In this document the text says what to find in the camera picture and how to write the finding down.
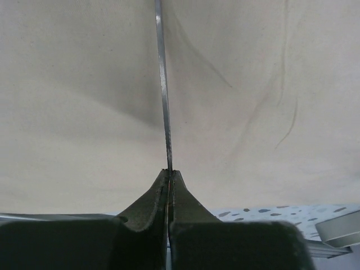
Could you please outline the metal instrument tray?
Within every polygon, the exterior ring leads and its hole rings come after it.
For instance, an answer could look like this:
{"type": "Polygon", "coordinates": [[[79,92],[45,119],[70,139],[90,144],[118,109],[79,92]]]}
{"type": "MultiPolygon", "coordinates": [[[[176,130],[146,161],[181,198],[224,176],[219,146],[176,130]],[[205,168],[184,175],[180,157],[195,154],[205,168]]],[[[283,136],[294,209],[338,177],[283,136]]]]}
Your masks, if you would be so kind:
{"type": "Polygon", "coordinates": [[[321,241],[333,248],[359,245],[359,211],[319,222],[315,225],[321,241]]]}

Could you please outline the steel scalpel handle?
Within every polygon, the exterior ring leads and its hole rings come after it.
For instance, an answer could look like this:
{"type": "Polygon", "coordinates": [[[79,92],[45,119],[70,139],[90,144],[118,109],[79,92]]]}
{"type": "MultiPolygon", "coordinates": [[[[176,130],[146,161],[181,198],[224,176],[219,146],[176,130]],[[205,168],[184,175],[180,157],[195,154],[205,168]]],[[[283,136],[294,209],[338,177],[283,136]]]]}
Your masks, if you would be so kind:
{"type": "Polygon", "coordinates": [[[170,131],[167,65],[166,65],[166,56],[165,56],[165,40],[164,40],[161,0],[155,0],[155,20],[156,20],[157,51],[158,51],[158,59],[159,59],[161,100],[162,100],[164,132],[165,132],[166,160],[167,160],[168,171],[172,172],[173,157],[172,157],[172,142],[171,142],[171,131],[170,131]]]}

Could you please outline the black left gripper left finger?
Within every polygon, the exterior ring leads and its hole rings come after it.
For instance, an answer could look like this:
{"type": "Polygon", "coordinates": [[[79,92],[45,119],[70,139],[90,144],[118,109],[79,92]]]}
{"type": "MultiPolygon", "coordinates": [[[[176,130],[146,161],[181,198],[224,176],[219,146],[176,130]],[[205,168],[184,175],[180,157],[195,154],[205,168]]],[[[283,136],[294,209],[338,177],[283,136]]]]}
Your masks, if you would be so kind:
{"type": "Polygon", "coordinates": [[[169,172],[114,217],[1,225],[1,269],[164,269],[169,172]]]}

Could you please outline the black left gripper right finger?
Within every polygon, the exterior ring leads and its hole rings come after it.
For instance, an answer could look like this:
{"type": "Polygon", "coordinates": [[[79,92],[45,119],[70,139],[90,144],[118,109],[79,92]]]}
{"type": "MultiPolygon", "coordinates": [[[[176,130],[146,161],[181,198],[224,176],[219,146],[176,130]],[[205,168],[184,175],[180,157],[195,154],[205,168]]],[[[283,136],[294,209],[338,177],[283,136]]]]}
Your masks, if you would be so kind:
{"type": "Polygon", "coordinates": [[[289,222],[222,222],[169,180],[168,232],[173,269],[313,269],[300,231],[289,222]]]}

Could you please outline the beige cloth drape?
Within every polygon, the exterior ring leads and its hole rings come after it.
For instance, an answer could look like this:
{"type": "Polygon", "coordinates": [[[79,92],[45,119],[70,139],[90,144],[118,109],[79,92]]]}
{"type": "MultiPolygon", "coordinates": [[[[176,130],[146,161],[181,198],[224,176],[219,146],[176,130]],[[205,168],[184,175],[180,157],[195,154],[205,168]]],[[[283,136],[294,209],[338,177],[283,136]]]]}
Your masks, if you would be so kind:
{"type": "MultiPolygon", "coordinates": [[[[174,169],[211,209],[359,202],[359,2],[164,1],[174,169]]],[[[167,165],[153,1],[1,2],[1,212],[126,208],[167,165]]]]}

